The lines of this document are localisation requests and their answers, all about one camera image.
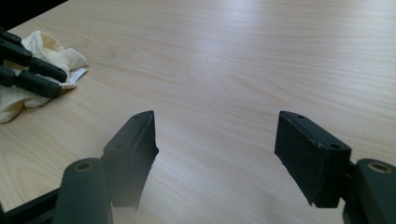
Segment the rag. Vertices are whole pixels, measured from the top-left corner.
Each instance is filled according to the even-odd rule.
[[[21,43],[35,57],[58,66],[67,74],[67,80],[64,83],[50,77],[45,78],[59,83],[62,90],[76,87],[77,78],[72,77],[73,73],[71,71],[87,64],[87,59],[81,53],[74,49],[65,49],[52,35],[42,31],[33,32],[24,38]],[[19,74],[23,69],[23,67],[7,61],[4,62],[4,66],[14,70],[16,74]],[[39,96],[16,86],[4,87],[0,85],[0,123],[11,121],[25,107],[44,105],[49,100],[50,98]]]

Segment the wooden table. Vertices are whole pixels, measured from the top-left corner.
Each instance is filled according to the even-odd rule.
[[[140,207],[115,223],[343,223],[310,207],[274,154],[280,110],[396,163],[396,3],[391,0],[69,0],[11,30],[55,36],[89,60],[78,87],[0,126],[9,210],[100,157],[154,110],[160,149]]]

